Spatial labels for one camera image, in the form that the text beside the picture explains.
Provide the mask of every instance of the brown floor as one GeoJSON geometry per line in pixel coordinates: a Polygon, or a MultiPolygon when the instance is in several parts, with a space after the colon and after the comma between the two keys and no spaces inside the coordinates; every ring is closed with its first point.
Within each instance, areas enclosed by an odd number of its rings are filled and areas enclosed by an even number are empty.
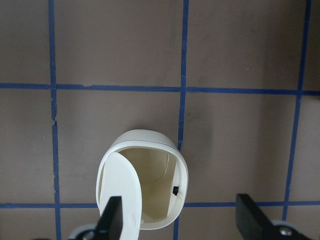
{"type": "MultiPolygon", "coordinates": [[[[214,207],[237,193],[276,205],[262,210],[281,219],[289,160],[287,220],[319,238],[320,1],[295,115],[305,9],[306,0],[190,0],[181,152],[194,204],[181,212],[179,240],[242,239],[235,208],[214,207]]],[[[147,86],[58,87],[60,204],[96,202],[100,160],[123,132],[154,130],[178,144],[184,13],[183,0],[54,1],[57,84],[147,86]]],[[[89,205],[55,213],[48,2],[2,1],[0,30],[0,239],[66,240],[99,213],[89,205]]],[[[150,239],[174,239],[174,225],[140,231],[150,239]]]]}

